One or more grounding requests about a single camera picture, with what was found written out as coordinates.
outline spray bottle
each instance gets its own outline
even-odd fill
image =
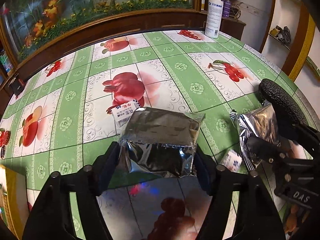
[[[210,38],[218,38],[223,11],[223,1],[209,0],[207,24],[205,28],[205,35]]]

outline black mesh object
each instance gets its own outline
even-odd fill
[[[305,124],[307,119],[294,99],[270,79],[263,79],[259,85],[261,95],[269,101],[276,112],[278,125]]]

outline silver foil package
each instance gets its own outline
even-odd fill
[[[243,162],[249,171],[253,171],[260,164],[261,159],[248,150],[247,140],[251,135],[255,135],[275,145],[280,144],[275,111],[271,103],[265,101],[263,107],[246,114],[237,114],[232,110],[230,118],[238,129]]]
[[[164,178],[192,175],[204,114],[138,108],[121,133],[120,165]]]

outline metal bolt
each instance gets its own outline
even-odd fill
[[[225,171],[226,168],[225,168],[225,166],[219,164],[219,165],[217,166],[217,170],[218,170],[218,171]]]
[[[289,181],[291,180],[290,174],[286,174],[286,175],[284,176],[284,179],[286,180],[286,182],[289,182]]]
[[[83,167],[84,171],[91,171],[92,170],[92,165],[86,165]]]
[[[54,171],[53,173],[51,173],[51,177],[52,178],[56,178],[60,175],[60,173],[58,171]]]
[[[249,174],[254,178],[259,176],[259,174],[256,171],[250,171]]]

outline purple bottle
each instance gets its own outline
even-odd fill
[[[223,1],[222,17],[228,18],[230,14],[231,2],[230,0],[221,0],[221,1]]]

